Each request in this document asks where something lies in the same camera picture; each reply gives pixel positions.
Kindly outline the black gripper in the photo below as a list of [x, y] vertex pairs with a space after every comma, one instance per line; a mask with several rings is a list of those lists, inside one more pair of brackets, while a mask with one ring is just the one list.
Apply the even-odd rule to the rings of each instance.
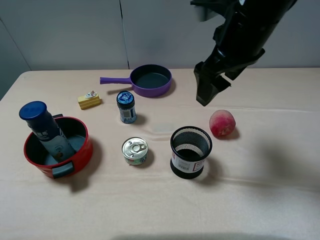
[[205, 62], [201, 61], [194, 67], [196, 79], [196, 100], [207, 106], [212, 99], [231, 86], [221, 74], [235, 80], [248, 66], [255, 64], [265, 53], [262, 48], [257, 55], [224, 55], [215, 47]]

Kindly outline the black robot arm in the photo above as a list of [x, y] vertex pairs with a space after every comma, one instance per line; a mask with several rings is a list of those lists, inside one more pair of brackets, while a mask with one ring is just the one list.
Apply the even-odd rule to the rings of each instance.
[[207, 106], [220, 92], [231, 86], [242, 71], [265, 53], [264, 45], [274, 29], [294, 5], [294, 0], [192, 0], [200, 8], [200, 20], [213, 14], [224, 23], [213, 34], [215, 46], [205, 61], [194, 67], [196, 100]]

